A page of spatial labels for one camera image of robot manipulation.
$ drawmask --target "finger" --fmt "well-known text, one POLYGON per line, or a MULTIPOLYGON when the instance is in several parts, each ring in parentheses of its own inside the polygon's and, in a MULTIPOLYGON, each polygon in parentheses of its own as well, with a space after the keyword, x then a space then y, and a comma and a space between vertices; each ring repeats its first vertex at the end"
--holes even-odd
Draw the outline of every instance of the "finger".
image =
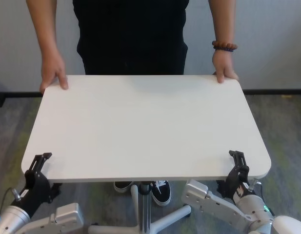
POLYGON ((61 86, 62 89, 68 89, 68 80, 66 77, 66 72, 64 69, 60 70, 58 73, 58 79, 59 79, 59 84, 61 86))
POLYGON ((48 76, 47 78, 46 77, 42 78, 42 83, 40 85, 40 92, 42 94, 44 94, 45 89, 52 83, 52 81, 53 81, 53 78, 51 76, 48 76))
POLYGON ((223 83, 224 82, 224 70, 217 69, 216 75, 217 75, 218 83, 223 83))
POLYGON ((237 74, 235 73, 235 71, 233 69, 226 69, 225 70, 225 75, 228 78, 239 80, 239 77, 237 76, 237 74))

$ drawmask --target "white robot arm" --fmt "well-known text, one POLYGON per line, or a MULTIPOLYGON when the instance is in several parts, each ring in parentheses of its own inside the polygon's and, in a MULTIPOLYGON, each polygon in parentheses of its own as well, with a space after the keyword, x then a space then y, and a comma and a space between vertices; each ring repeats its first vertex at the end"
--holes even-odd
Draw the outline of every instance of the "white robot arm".
POLYGON ((182 201, 193 208, 212 214, 229 223, 242 233, 249 234, 301 234, 301 222, 274 214, 264 200, 253 191, 248 183, 249 167, 242 152, 230 151, 235 167, 226 181, 218 181, 218 192, 230 198, 230 203, 209 191, 208 187, 195 180, 189 180, 182 194, 182 201))
POLYGON ((51 203, 60 194, 61 184, 54 184, 51 187, 41 173, 45 161, 51 155, 51 153, 36 155, 25 173, 26 185, 20 195, 12 189, 15 200, 2 214, 0 210, 0 234, 67 233, 83 227, 83 215, 77 203, 59 207, 50 217, 30 222, 40 204, 51 203))

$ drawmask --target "black sneaker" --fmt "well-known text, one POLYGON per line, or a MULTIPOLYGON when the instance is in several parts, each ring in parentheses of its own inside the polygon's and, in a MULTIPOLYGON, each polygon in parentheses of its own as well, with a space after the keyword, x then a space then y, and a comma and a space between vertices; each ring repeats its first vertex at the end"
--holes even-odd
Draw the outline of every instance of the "black sneaker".
POLYGON ((127 181, 127 182, 114 182, 113 187, 118 193, 125 193, 127 192, 130 188, 131 185, 133 184, 132 181, 127 181))
POLYGON ((171 188, 166 180, 156 181, 152 189, 152 198, 158 206, 167 206, 171 201, 171 188))

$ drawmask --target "table base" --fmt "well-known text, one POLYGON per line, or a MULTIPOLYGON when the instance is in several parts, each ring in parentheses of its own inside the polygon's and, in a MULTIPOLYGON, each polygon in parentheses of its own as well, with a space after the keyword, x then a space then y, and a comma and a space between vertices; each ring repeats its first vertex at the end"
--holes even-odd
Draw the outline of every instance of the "table base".
POLYGON ((136 227, 112 227, 92 225, 88 229, 89 234, 157 234, 162 229, 170 226, 181 218, 191 213, 191 207, 185 205, 167 216, 151 223, 151 195, 147 192, 149 185, 141 185, 142 194, 136 185, 131 187, 131 195, 138 226, 136 227))

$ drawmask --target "white table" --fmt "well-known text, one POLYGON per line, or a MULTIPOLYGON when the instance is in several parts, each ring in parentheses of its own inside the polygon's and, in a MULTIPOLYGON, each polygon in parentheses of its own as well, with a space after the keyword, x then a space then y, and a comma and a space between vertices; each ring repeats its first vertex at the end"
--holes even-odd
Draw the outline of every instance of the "white table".
POLYGON ((51 182, 225 179, 229 150, 249 178, 271 160, 239 83, 214 76, 69 76, 47 88, 22 160, 53 156, 51 182))

